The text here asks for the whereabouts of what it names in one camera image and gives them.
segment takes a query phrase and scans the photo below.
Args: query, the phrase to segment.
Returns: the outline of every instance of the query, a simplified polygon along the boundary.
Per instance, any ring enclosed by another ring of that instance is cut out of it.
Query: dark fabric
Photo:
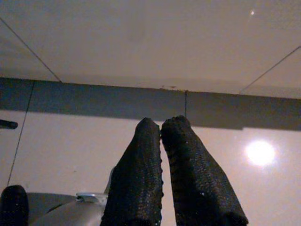
[[[27,226],[28,199],[22,186],[5,188],[0,198],[0,226]]]
[[[111,177],[101,226],[157,226],[161,222],[159,126],[144,118]]]
[[[218,163],[184,116],[162,125],[178,226],[245,226],[248,220]]]

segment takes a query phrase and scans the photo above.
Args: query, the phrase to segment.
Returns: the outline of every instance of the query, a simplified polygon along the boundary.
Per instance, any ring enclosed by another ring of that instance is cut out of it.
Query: gray wall
[[[187,114],[195,132],[227,173],[251,226],[298,225],[301,211],[301,101],[0,79],[0,188],[30,193],[103,192],[143,117],[159,125]],[[246,147],[275,148],[268,166],[252,164]],[[166,153],[162,226],[175,225]]]

